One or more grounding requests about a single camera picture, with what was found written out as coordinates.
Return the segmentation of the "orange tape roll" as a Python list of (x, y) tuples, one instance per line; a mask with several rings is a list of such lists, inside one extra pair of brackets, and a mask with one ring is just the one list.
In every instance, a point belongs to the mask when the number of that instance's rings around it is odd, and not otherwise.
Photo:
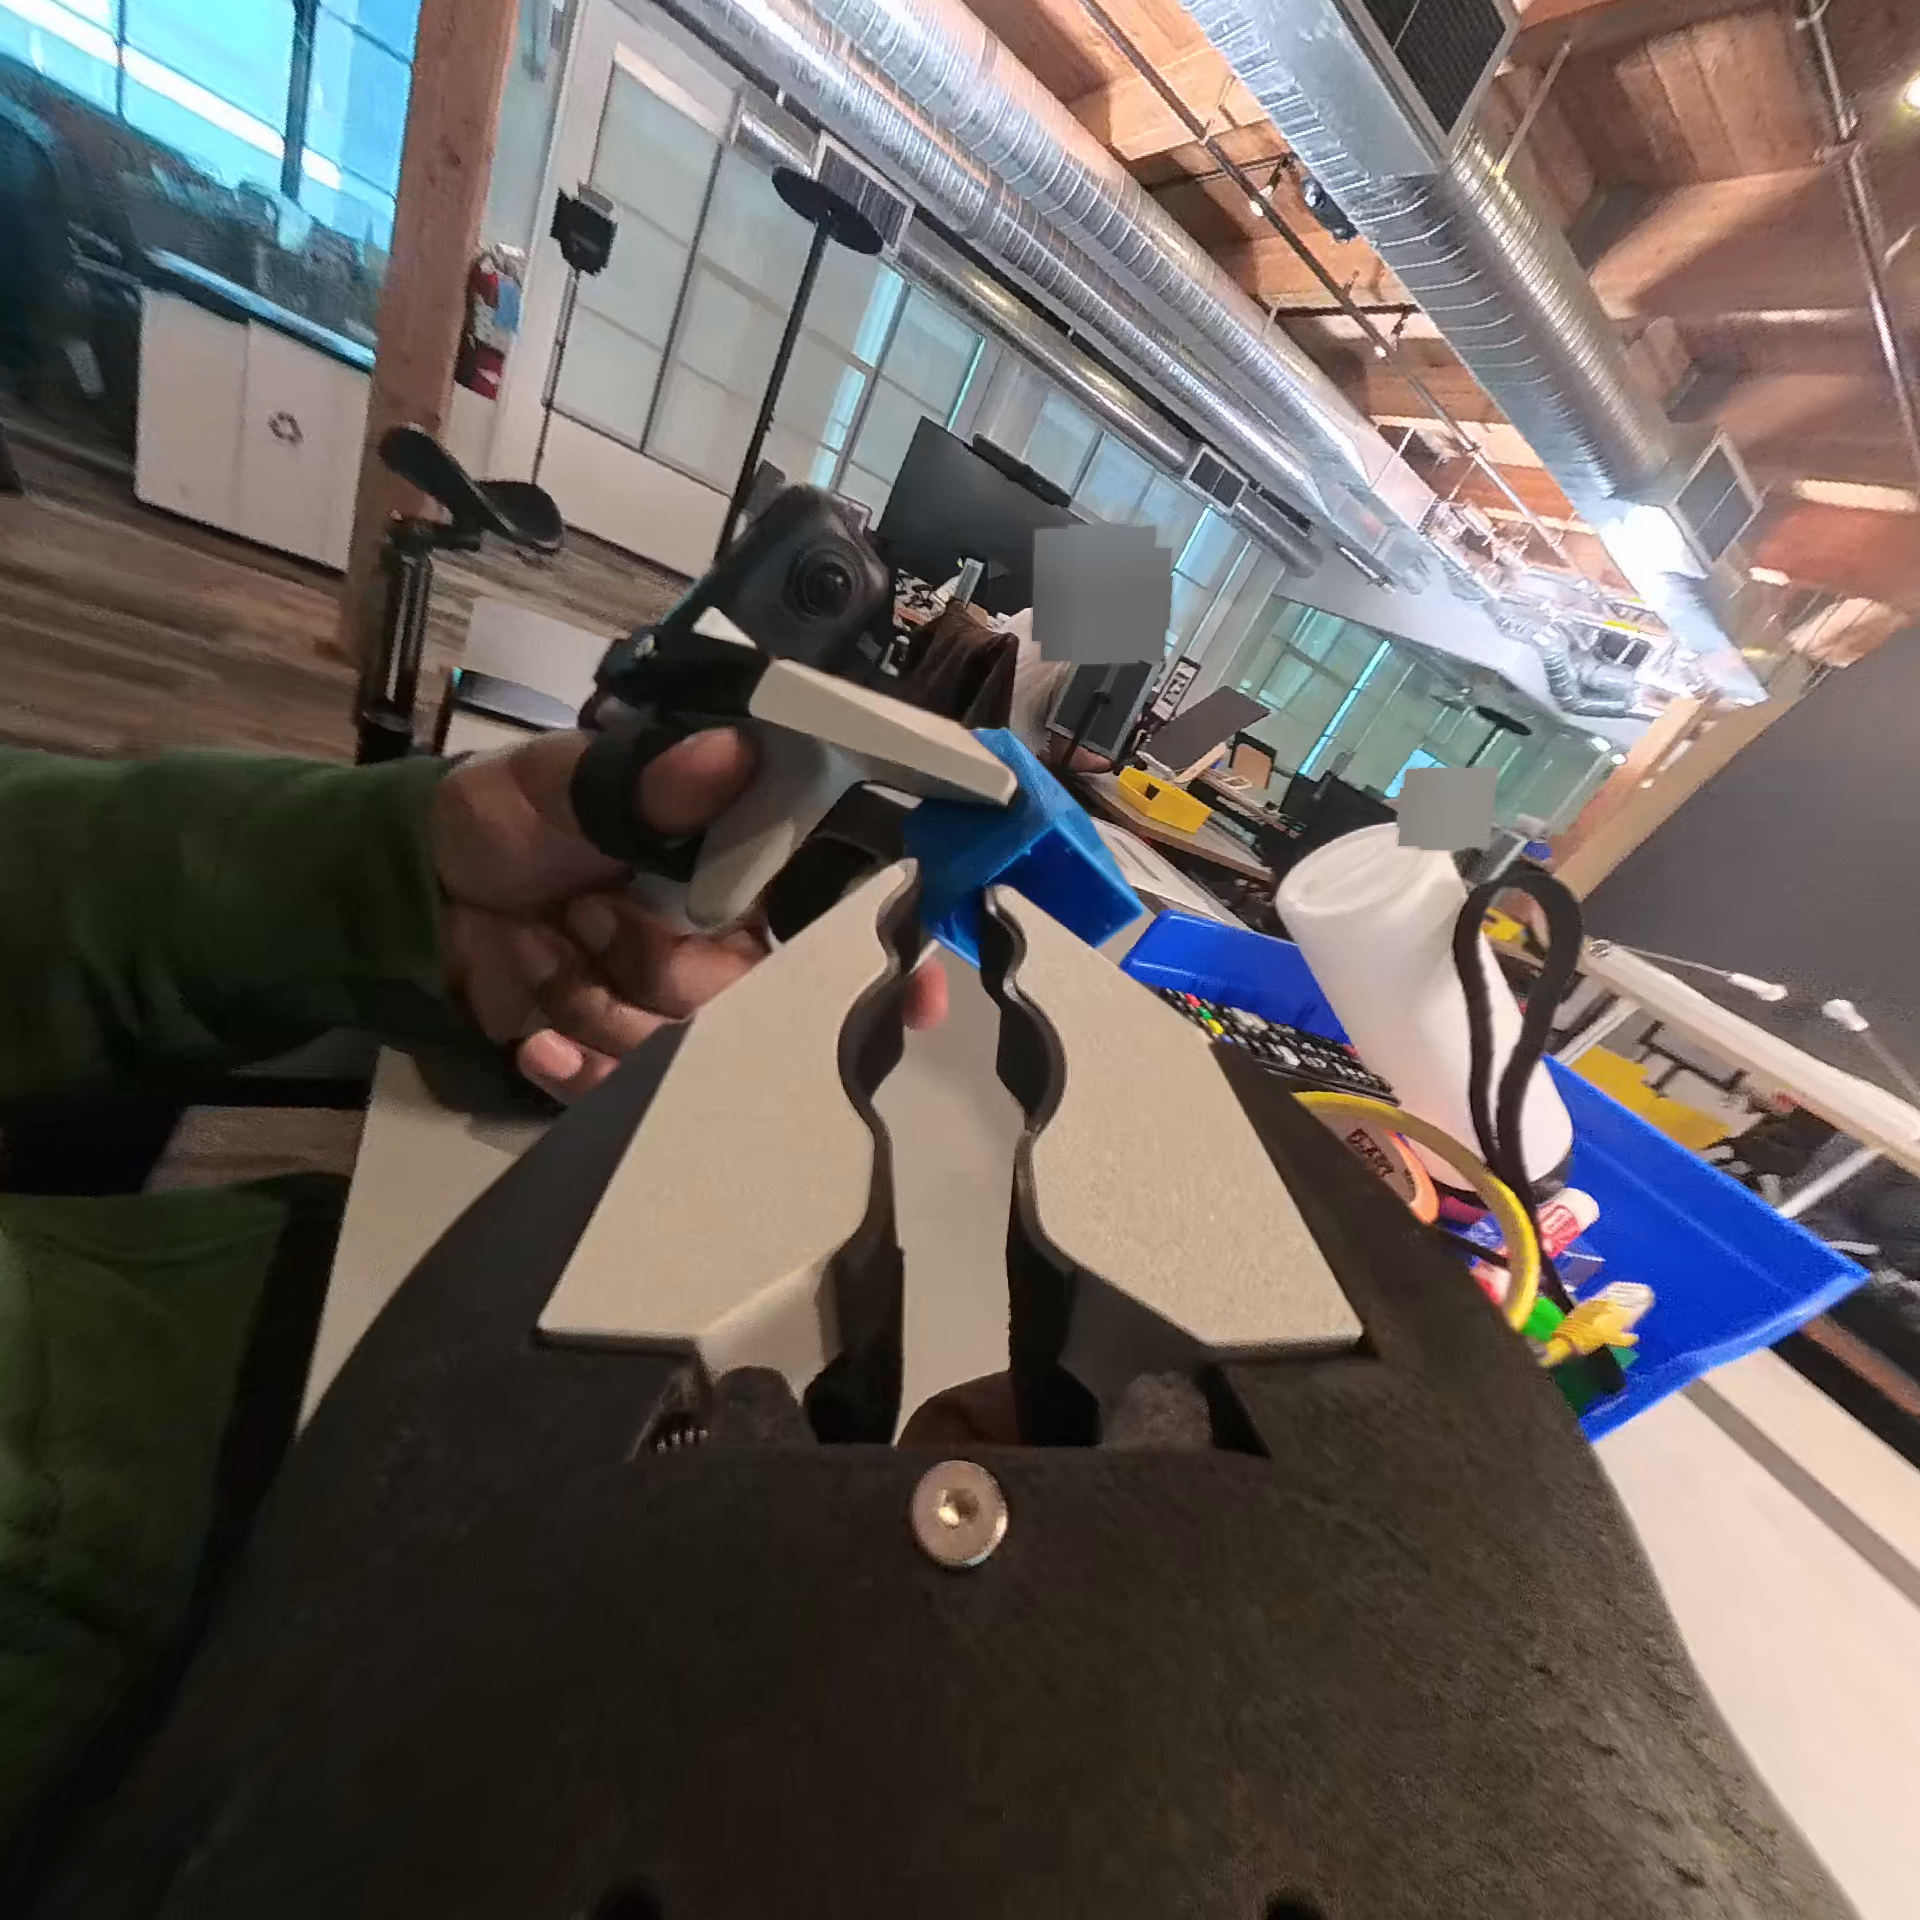
[(1420, 1150), (1405, 1132), (1357, 1111), (1320, 1111), (1320, 1120), (1357, 1152), (1363, 1165), (1377, 1175), (1382, 1189), (1405, 1199), (1412, 1219), (1420, 1219), (1425, 1225), (1436, 1220), (1436, 1185)]

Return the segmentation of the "person's green jacket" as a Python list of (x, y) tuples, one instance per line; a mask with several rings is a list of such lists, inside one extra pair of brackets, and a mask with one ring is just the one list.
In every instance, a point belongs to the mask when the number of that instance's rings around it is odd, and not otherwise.
[(0, 1829), (55, 1813), (191, 1620), (263, 1311), (329, 1277), (348, 1181), (0, 1213)]

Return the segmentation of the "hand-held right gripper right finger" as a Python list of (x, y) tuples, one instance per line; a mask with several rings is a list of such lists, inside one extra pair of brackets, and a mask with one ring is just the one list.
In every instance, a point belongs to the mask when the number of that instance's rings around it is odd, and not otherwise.
[(982, 896), (1019, 1107), (1008, 1311), (1022, 1443), (1101, 1443), (1142, 1378), (1209, 1408), (1233, 1363), (1363, 1348), (1363, 1317), (1228, 1055), (1012, 882)]

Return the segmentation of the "metal air duct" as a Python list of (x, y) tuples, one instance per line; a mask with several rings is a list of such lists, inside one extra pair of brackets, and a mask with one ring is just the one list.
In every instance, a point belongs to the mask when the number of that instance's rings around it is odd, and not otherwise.
[(1758, 505), (1752, 475), (1727, 435), (1667, 420), (1566, 234), (1475, 130), (1512, 3), (1198, 0), (1189, 15), (1709, 689), (1758, 700), (1753, 602), (1728, 565)]
[(683, 0), (667, 13), (1112, 347), (1371, 574), (1436, 585), (1412, 469), (964, 3)]

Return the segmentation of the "blue plastic block with knob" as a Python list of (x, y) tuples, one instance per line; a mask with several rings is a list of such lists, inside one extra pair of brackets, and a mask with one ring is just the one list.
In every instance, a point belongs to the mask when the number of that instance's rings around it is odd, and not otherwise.
[(899, 822), (899, 848), (922, 871), (925, 934), (978, 963), (982, 902), (1015, 888), (1088, 945), (1142, 917), (1142, 902), (1075, 796), (1015, 732), (971, 732), (1012, 774), (1012, 807), (922, 798)]

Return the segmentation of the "person's left hand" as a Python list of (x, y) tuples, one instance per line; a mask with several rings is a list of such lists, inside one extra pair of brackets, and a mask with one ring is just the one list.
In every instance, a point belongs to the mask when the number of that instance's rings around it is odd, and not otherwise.
[(587, 732), (458, 759), (426, 807), (447, 997), (560, 1104), (751, 973), (755, 927), (694, 934), (630, 896), (571, 811)]

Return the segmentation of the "long wooden table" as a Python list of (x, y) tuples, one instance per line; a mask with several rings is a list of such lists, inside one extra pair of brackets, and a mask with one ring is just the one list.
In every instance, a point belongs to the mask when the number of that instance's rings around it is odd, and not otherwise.
[(1263, 893), (1278, 888), (1278, 871), (1267, 863), (1260, 863), (1228, 828), (1217, 828), (1209, 822), (1198, 828), (1161, 826), (1161, 822), (1139, 811), (1131, 798), (1119, 798), (1117, 774), (1068, 774), (1064, 788), (1095, 822), (1109, 822), (1109, 826), (1135, 832), (1139, 841), (1161, 848), (1167, 857), (1212, 868), (1212, 871), (1255, 882)]

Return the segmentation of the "white plastic bottle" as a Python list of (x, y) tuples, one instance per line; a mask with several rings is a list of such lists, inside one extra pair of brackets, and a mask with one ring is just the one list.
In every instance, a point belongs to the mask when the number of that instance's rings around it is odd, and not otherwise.
[(1301, 855), (1280, 888), (1278, 917), (1301, 945), (1332, 1013), (1418, 1120), (1430, 1120), (1457, 1147), (1480, 1147), (1472, 1104), (1472, 1008), (1453, 963), (1453, 927), (1466, 902), (1494, 882), (1480, 911), (1512, 903), (1545, 934), (1545, 963), (1517, 997), (1500, 973), (1485, 923), (1475, 945), (1485, 978), (1485, 1115), (1500, 1120), (1500, 1078), (1521, 1045), (1526, 1013), (1557, 1027), (1559, 997), (1583, 958), (1579, 902), (1541, 902), (1547, 882), (1534, 863), (1508, 857), (1500, 875), (1457, 871), (1449, 848), (1405, 844), (1394, 826), (1371, 826)]

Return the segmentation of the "red fire extinguisher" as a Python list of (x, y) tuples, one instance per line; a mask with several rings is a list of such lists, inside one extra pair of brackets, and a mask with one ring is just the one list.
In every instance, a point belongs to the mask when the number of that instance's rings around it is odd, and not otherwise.
[(521, 255), (481, 244), (464, 277), (464, 315), (451, 381), (472, 399), (493, 400), (506, 352), (521, 326)]

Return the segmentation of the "white metal stand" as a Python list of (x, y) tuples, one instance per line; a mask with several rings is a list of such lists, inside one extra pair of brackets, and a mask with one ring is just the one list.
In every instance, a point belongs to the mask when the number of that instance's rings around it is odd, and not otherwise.
[(1911, 1097), (1883, 1090), (1692, 989), (1663, 963), (1620, 944), (1585, 944), (1583, 980), (1602, 995), (1598, 1013), (1557, 1053), (1566, 1067), (1598, 1047), (1638, 1019), (1659, 1019), (1723, 1067), (1753, 1073), (1762, 1086), (1794, 1094), (1824, 1115), (1862, 1152), (1897, 1171), (1920, 1171), (1920, 1111)]

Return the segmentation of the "open laptop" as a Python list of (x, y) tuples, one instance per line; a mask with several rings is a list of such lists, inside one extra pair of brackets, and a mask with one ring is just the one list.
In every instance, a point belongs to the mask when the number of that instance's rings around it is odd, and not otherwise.
[(1183, 778), (1183, 769), (1205, 763), (1233, 732), (1249, 732), (1267, 709), (1260, 696), (1217, 684), (1194, 706), (1181, 706), (1147, 744), (1142, 752)]

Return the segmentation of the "large blue plastic bin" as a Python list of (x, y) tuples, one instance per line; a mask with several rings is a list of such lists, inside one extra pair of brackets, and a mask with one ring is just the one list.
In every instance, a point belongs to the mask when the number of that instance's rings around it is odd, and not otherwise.
[[(1244, 927), (1160, 911), (1119, 973), (1344, 1045), (1297, 945)], [(1598, 1279), (1653, 1291), (1622, 1388), (1579, 1414), (1590, 1443), (1709, 1369), (1771, 1348), (1864, 1279), (1858, 1259), (1769, 1211), (1579, 1070), (1552, 1062), (1547, 1073), (1574, 1115), (1568, 1185), (1598, 1199), (1585, 1236), (1602, 1259)]]

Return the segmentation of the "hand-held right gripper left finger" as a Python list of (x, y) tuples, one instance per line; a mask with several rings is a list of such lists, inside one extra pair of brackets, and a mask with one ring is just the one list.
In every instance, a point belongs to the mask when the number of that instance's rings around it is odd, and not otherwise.
[(877, 1086), (922, 875), (899, 857), (677, 1027), (538, 1315), (544, 1345), (778, 1372), (824, 1443), (899, 1420), (899, 1236)]

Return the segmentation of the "person's left forearm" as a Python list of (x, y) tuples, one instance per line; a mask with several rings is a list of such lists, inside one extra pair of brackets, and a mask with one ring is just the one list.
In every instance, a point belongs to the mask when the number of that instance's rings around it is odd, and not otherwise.
[(472, 1045), (426, 848), (446, 774), (6, 750), (6, 1097), (178, 1086), (334, 1027)]

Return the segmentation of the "black pole with ribbed disc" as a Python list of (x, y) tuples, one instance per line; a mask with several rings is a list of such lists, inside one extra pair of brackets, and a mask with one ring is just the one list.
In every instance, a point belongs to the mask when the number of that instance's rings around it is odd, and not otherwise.
[(755, 483), (755, 464), (763, 464), (763, 449), (767, 449), (767, 435), (770, 435), (778, 400), (782, 400), (786, 367), (790, 367), (797, 340), (805, 334), (805, 315), (809, 315), (824, 255), (827, 248), (851, 248), (851, 255), (877, 256), (884, 248), (884, 237), (866, 218), (866, 209), (855, 199), (847, 199), (840, 189), (834, 189), (827, 182), (809, 176), (809, 173), (798, 173), (790, 164), (778, 164), (772, 169), (772, 189), (778, 189), (778, 203), (812, 228), (812, 242), (809, 242), (809, 255), (805, 255), (798, 277), (797, 277), (797, 294), (786, 302), (786, 323), (782, 323), (782, 334), (778, 334), (778, 347), (772, 347), (770, 377), (763, 383), (763, 400), (755, 400), (755, 420), (749, 425), (749, 443), (746, 443), (746, 457), (738, 457), (738, 469), (736, 469), (736, 486), (731, 486), (731, 498), (729, 498), (725, 518), (717, 518), (717, 536), (713, 536), (713, 548), (711, 548), (713, 560), (731, 548), (731, 536), (736, 536), (738, 515), (749, 505), (749, 495), (751, 495), (751, 483)]

